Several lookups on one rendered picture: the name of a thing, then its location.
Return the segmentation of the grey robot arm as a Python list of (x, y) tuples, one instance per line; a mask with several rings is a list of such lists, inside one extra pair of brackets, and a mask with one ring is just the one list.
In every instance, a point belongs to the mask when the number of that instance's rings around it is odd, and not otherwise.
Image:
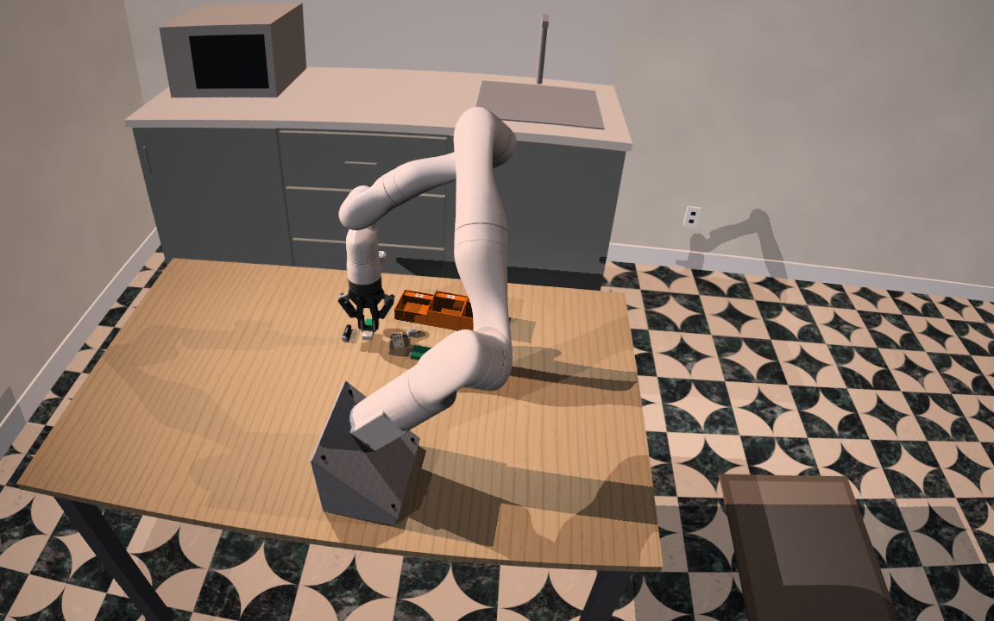
[(372, 187), (356, 187), (339, 210), (342, 225), (349, 229), (348, 278), (369, 285), (381, 278), (381, 263), (387, 260), (387, 253), (379, 251), (379, 219), (419, 194), (456, 180), (455, 260), (472, 304), (474, 331), (462, 329), (447, 336), (426, 351), (417, 366), (352, 408), (349, 433), (374, 452), (452, 406), (463, 386), (494, 392), (512, 372), (507, 217), (493, 168), (512, 158), (516, 147), (507, 123), (493, 111), (474, 107), (458, 119), (454, 153), (397, 166)]

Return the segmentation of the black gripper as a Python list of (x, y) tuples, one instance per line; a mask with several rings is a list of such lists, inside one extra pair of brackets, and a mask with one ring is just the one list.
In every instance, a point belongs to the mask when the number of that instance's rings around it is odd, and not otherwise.
[[(356, 305), (356, 309), (354, 305), (349, 302), (349, 298)], [(384, 299), (384, 305), (381, 310), (378, 310), (378, 303), (381, 302), (382, 299)], [(356, 321), (358, 321), (358, 329), (361, 329), (362, 333), (364, 331), (363, 308), (370, 308), (370, 313), (372, 315), (372, 329), (374, 329), (374, 333), (376, 333), (376, 330), (379, 328), (378, 319), (384, 319), (384, 317), (386, 317), (393, 305), (393, 302), (394, 295), (391, 294), (389, 296), (384, 294), (384, 290), (381, 285), (381, 278), (369, 285), (356, 285), (349, 280), (348, 293), (340, 293), (338, 299), (338, 303), (343, 307), (349, 317), (356, 318)]]

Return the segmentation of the orange rack of three bins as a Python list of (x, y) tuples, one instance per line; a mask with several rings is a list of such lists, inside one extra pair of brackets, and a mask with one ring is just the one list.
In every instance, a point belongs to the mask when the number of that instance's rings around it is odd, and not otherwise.
[(472, 304), (469, 298), (454, 293), (437, 291), (435, 294), (429, 294), (404, 290), (395, 307), (395, 319), (424, 323), (440, 329), (474, 331)]

